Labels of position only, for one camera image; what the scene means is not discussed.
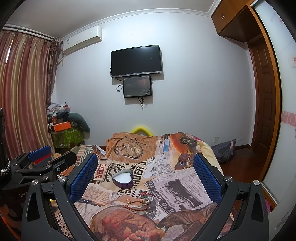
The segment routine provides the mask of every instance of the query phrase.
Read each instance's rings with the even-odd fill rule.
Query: metal bolt
[[[231,176],[226,176],[225,177],[225,180],[227,181],[227,182],[232,182],[233,181],[233,177],[231,177]]]
[[[32,181],[32,185],[36,185],[37,183],[38,183],[38,180],[37,179],[35,179],[35,180]]]
[[[60,176],[59,177],[59,182],[64,182],[66,180],[66,176]]]
[[[260,185],[260,182],[258,180],[254,180],[253,183],[256,185],[256,186],[259,186]]]

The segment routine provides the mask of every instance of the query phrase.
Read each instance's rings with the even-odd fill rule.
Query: pile of clutter
[[[52,103],[47,109],[48,125],[56,148],[71,148],[84,141],[83,132],[90,132],[84,118],[70,112],[65,104]]]

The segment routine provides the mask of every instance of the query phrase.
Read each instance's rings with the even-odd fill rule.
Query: monitor screen
[[[111,52],[112,78],[162,73],[159,45]]]
[[[123,78],[123,97],[151,96],[150,76],[135,76]]]

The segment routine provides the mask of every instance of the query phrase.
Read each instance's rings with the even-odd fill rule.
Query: bed
[[[96,145],[77,146],[72,151],[77,155],[74,166],[89,153],[99,160],[93,180],[75,202],[99,240],[188,241],[217,206],[193,168],[193,157],[202,153],[222,173],[221,167],[212,149],[193,135],[178,132],[145,137],[121,132],[106,141],[106,152]],[[61,175],[68,175],[73,167]],[[123,169],[133,171],[130,189],[112,182],[111,176]],[[149,205],[141,200],[148,200]],[[55,202],[52,205],[62,232],[72,237]],[[228,232],[232,222],[230,215],[220,236]]]

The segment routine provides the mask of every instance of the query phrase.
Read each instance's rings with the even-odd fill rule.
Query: curtain rod
[[[9,30],[9,31],[15,31],[15,32],[20,32],[24,34],[29,34],[29,35],[36,36],[49,41],[52,41],[54,39],[54,37],[49,36],[47,34],[43,34],[29,28],[19,27],[19,26],[10,25],[10,24],[6,24],[2,30]]]

